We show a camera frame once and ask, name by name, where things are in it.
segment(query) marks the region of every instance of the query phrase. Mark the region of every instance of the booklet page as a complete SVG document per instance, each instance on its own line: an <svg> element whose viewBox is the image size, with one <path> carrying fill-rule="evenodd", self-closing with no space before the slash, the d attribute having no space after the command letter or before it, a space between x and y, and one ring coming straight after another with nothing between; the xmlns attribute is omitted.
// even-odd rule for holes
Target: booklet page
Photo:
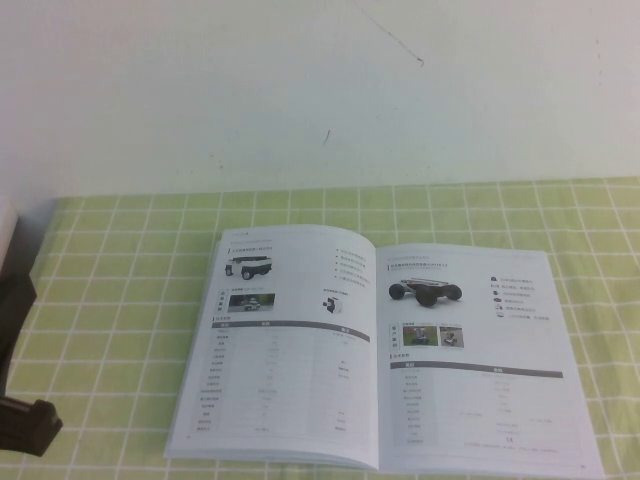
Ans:
<svg viewBox="0 0 640 480"><path fill-rule="evenodd" d="M333 227L228 230L210 275L167 455L377 467L373 245Z"/></svg>
<svg viewBox="0 0 640 480"><path fill-rule="evenodd" d="M378 250L380 466L602 477L546 255Z"/></svg>

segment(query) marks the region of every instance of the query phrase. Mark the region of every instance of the grid pattern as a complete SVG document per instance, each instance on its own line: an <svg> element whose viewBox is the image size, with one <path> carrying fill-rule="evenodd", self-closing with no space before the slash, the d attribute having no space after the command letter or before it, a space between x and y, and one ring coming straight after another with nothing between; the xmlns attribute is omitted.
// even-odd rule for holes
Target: grid pattern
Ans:
<svg viewBox="0 0 640 480"><path fill-rule="evenodd" d="M162 458L215 241L226 228L285 223L344 227L377 246L547 251L605 470L640 478L636 177L61 199L8 390L54 402L65 428L42 459L0 452L0 478L387 478Z"/></svg>

